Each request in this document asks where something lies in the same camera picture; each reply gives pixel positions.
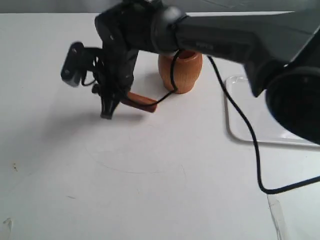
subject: wooden object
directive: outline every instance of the wooden object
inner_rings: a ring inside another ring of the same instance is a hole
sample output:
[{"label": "wooden object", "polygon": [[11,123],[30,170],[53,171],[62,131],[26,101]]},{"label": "wooden object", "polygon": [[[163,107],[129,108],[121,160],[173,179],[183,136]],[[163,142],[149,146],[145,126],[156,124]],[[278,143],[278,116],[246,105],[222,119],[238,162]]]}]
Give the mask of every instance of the wooden object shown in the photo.
[{"label": "wooden object", "polygon": [[[170,69],[173,57],[159,55],[158,70],[162,77],[164,87],[172,91]],[[174,82],[178,88],[176,94],[185,94],[192,90],[202,70],[203,57],[201,53],[183,51],[176,60],[174,67]]]},{"label": "wooden object", "polygon": [[[145,96],[141,96],[141,95],[138,95],[138,94],[135,94],[135,93],[132,93],[132,92],[129,92],[127,96],[132,101],[137,102],[137,103],[142,104],[142,105],[155,104],[157,102],[156,100],[153,100],[151,98],[148,98],[148,97],[145,97]],[[152,106],[141,106],[141,105],[135,104],[134,102],[131,102],[131,101],[127,100],[127,99],[121,100],[121,103],[124,104],[124,105],[133,107],[135,109],[140,109],[140,110],[143,110],[143,111],[146,111],[146,112],[149,112],[149,113],[154,113],[156,111],[156,109],[157,109],[157,106],[158,106],[157,104],[152,105]]]}]

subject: brown handle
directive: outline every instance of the brown handle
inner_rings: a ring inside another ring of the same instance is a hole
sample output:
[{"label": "brown handle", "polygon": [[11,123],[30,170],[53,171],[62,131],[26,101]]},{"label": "brown handle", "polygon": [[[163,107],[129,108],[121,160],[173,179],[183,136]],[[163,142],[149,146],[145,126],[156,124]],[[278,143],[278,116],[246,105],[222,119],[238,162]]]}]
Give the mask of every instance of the brown handle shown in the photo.
[{"label": "brown handle", "polygon": [[[127,96],[132,101],[137,102],[142,105],[149,105],[149,104],[154,104],[157,102],[156,100],[153,100],[153,99],[145,97],[145,96],[140,96],[140,95],[132,93],[132,92],[129,92]],[[140,105],[137,105],[127,99],[121,100],[121,103],[124,105],[130,106],[130,107],[133,107],[135,109],[140,109],[140,110],[143,110],[143,111],[146,111],[149,113],[154,113],[157,109],[157,104],[155,104],[153,106],[140,106]]]}]

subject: wooden cup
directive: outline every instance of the wooden cup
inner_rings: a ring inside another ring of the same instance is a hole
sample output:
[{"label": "wooden cup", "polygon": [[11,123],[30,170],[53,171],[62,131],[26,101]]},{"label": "wooden cup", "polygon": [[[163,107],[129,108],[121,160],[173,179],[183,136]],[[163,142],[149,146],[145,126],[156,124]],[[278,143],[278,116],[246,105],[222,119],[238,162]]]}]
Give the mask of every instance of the wooden cup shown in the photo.
[{"label": "wooden cup", "polygon": [[[172,56],[159,55],[158,69],[162,77],[164,87],[172,91],[170,69]],[[202,70],[202,54],[193,51],[183,51],[174,66],[174,82],[178,90],[176,94],[185,94],[192,90]]]}]

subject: white surface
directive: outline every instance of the white surface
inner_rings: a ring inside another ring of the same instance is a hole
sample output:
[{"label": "white surface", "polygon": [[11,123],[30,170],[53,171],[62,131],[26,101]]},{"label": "white surface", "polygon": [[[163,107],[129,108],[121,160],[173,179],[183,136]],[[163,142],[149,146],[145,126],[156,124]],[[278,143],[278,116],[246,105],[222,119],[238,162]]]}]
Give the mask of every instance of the white surface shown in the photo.
[{"label": "white surface", "polygon": [[[249,119],[260,143],[319,147],[319,145],[302,139],[283,128],[268,110],[266,92],[264,91],[258,98],[255,98],[246,77],[229,77],[225,81],[225,86],[233,100]],[[227,111],[231,134],[239,140],[252,142],[247,125],[229,101],[227,101]]]},{"label": "white surface", "polygon": [[[90,88],[60,79],[70,44],[100,46],[95,14],[0,15],[0,222],[13,240],[275,240],[254,149],[226,131],[210,64],[155,114],[99,118]],[[217,60],[222,76],[241,65]],[[133,91],[166,93],[157,55],[139,55]],[[314,148],[262,146],[267,187],[320,173]],[[277,196],[290,239],[318,239],[320,184]]]}]

